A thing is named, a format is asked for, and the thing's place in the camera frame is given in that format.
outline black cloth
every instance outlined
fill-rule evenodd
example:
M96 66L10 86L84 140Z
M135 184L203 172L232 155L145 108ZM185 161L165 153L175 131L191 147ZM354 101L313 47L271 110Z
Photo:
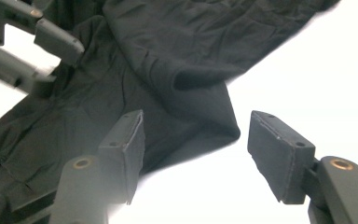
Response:
M244 74L324 4L107 1L103 16L72 32L86 52L78 67L54 71L52 96L28 95L0 119L0 192L16 207L55 188L63 165L94 154L132 110L145 112L143 173L232 143L240 130L224 81Z

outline white background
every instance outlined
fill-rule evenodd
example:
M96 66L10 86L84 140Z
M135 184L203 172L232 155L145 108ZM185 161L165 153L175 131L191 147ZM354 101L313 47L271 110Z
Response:
M33 56L23 40L11 38L7 47L28 53L26 60L40 69L56 64ZM111 223L309 223L308 201L278 203L257 171L246 147L250 114L261 110L286 122L316 146L317 159L338 156L358 164L358 1L342 0L316 16L230 81L228 90L240 140L145 177L132 205L112 208ZM23 96L0 84L0 117Z

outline black fabric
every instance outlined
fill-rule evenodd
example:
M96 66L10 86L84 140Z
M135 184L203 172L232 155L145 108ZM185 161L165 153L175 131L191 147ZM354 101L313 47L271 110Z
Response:
M86 52L78 67L55 70L52 96L29 95L0 119L0 192L16 207L56 187L65 162L94 154L132 110L145 112L143 173L235 141L224 80L245 73L323 4L107 1L104 17L73 31Z

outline white surface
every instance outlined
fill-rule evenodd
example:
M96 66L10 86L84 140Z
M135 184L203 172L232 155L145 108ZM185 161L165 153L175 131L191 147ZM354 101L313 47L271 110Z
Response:
M316 146L316 158L358 164L358 1L314 18L228 85L241 138L140 182L111 223L309 223L305 205L277 203L247 152L252 110L273 114ZM22 97L0 86L0 116Z

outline dark garment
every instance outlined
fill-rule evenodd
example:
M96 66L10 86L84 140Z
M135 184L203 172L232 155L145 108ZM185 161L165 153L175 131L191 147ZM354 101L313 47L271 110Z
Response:
M0 119L0 192L16 207L55 188L63 165L94 154L132 110L145 112L143 173L238 139L224 81L245 73L324 4L274 2L107 1L104 17L73 31L86 52L78 67L54 71L52 96L29 95Z

